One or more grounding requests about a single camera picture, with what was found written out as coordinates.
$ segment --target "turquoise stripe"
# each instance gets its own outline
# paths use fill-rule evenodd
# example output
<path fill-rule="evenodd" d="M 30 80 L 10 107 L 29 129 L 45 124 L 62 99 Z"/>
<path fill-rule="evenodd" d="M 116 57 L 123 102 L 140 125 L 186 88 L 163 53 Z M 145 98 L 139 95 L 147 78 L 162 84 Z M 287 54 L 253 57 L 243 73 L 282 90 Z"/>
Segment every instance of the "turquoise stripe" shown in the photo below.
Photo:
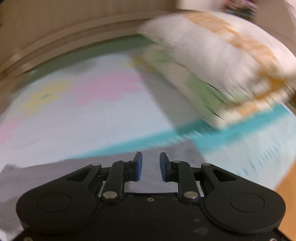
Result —
<path fill-rule="evenodd" d="M 177 127 L 174 130 L 164 131 L 125 143 L 119 143 L 100 150 L 93 150 L 72 158 L 105 156 L 139 151 L 153 147 L 168 146 L 186 139 L 192 139 L 198 150 L 202 154 L 206 154 L 220 146 L 238 141 L 246 134 L 251 134 L 273 123 L 283 115 L 290 115 L 290 113 L 282 105 L 277 105 L 272 111 L 258 113 L 246 121 L 233 125 L 225 130 L 216 130 L 203 120 L 198 119 Z"/>

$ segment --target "orange surface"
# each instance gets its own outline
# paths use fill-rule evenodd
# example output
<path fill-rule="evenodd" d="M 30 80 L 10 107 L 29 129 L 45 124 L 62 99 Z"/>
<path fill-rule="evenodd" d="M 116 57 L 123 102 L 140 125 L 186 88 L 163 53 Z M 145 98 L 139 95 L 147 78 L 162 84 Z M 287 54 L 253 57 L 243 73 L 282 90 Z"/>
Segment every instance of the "orange surface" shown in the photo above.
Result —
<path fill-rule="evenodd" d="M 291 240 L 296 241 L 296 162 L 276 188 L 286 203 L 286 214 L 280 225 L 280 230 Z"/>

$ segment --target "pink flower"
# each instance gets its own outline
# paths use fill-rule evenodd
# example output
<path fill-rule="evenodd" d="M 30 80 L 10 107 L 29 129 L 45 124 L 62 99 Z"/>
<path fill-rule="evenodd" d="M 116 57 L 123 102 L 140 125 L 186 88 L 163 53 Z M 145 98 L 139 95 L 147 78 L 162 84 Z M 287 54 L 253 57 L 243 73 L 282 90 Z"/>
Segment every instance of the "pink flower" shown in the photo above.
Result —
<path fill-rule="evenodd" d="M 3 144 L 11 137 L 11 132 L 20 125 L 15 118 L 5 120 L 0 124 L 0 144 Z"/>
<path fill-rule="evenodd" d="M 139 74 L 136 72 L 120 72 L 98 76 L 72 90 L 79 95 L 75 104 L 81 106 L 94 100 L 118 101 L 124 93 L 139 92 L 143 89 Z"/>

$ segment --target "silver screw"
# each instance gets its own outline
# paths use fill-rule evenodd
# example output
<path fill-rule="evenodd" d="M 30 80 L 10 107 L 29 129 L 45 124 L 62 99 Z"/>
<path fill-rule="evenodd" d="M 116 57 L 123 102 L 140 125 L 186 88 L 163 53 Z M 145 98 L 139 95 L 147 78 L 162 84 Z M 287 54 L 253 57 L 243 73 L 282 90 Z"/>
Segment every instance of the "silver screw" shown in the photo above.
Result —
<path fill-rule="evenodd" d="M 198 193 L 194 191 L 187 191 L 187 192 L 184 192 L 184 197 L 188 199 L 195 199 L 198 197 Z"/>
<path fill-rule="evenodd" d="M 107 191 L 103 193 L 103 197 L 106 199 L 114 199 L 117 197 L 117 192 L 114 191 Z"/>
<path fill-rule="evenodd" d="M 147 201 L 148 201 L 148 202 L 154 202 L 155 199 L 154 199 L 153 197 L 148 197 L 148 198 L 147 198 Z"/>

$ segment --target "wooden headboard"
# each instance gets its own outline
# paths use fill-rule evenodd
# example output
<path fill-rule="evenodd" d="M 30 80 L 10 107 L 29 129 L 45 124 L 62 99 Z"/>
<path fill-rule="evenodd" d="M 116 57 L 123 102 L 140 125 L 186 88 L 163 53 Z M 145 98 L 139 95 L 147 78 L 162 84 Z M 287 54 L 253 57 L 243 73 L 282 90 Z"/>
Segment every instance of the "wooden headboard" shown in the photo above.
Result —
<path fill-rule="evenodd" d="M 175 0 L 4 0 L 0 79 L 82 46 L 136 34 L 145 20 L 175 6 Z"/>

